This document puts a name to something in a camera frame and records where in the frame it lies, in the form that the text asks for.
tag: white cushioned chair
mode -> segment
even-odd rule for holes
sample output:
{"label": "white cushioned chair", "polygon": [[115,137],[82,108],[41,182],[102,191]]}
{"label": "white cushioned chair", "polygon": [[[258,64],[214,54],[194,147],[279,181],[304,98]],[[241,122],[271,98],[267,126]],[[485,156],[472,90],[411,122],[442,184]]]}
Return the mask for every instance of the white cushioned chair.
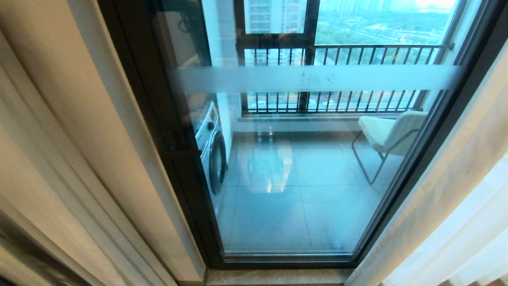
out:
{"label": "white cushioned chair", "polygon": [[[389,154],[406,155],[418,131],[422,128],[427,114],[427,112],[423,111],[406,111],[401,113],[397,119],[382,119],[371,116],[360,117],[358,124],[362,131],[353,140],[351,147],[369,184],[372,185],[375,182]],[[372,180],[369,178],[355,149],[355,142],[362,133],[381,157],[381,165]]]}

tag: glass door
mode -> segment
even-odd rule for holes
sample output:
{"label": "glass door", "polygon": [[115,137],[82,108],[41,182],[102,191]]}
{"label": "glass door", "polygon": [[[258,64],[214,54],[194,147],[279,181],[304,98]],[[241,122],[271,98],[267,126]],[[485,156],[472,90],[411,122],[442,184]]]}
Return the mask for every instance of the glass door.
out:
{"label": "glass door", "polygon": [[502,8],[119,3],[121,27],[105,16],[108,27],[130,45],[115,43],[211,268],[356,265],[443,119],[467,102],[461,82]]}

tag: door threshold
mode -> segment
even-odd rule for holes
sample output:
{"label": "door threshold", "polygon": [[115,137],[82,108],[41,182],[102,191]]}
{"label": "door threshold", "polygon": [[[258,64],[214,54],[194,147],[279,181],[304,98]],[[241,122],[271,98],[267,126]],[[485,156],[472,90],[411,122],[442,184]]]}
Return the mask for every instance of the door threshold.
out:
{"label": "door threshold", "polygon": [[210,270],[209,286],[344,285],[354,269]]}

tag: washing machine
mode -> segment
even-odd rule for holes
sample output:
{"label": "washing machine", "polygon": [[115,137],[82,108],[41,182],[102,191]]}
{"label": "washing machine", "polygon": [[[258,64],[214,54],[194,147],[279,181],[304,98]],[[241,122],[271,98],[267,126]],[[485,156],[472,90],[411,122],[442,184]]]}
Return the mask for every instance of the washing machine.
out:
{"label": "washing machine", "polygon": [[213,209],[218,215],[223,201],[222,183],[226,174],[227,162],[226,144],[214,101],[210,102],[208,110],[197,128],[196,142],[202,151],[201,162],[212,198]]}

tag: metal railing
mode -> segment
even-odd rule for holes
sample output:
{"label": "metal railing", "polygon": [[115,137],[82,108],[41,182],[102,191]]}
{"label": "metal railing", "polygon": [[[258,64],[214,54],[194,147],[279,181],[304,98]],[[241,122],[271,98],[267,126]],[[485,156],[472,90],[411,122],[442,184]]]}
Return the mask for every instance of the metal railing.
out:
{"label": "metal railing", "polygon": [[[309,48],[244,48],[246,66],[304,65],[435,65],[451,45],[314,45]],[[331,91],[247,93],[242,113],[404,112],[419,108],[427,91]]]}

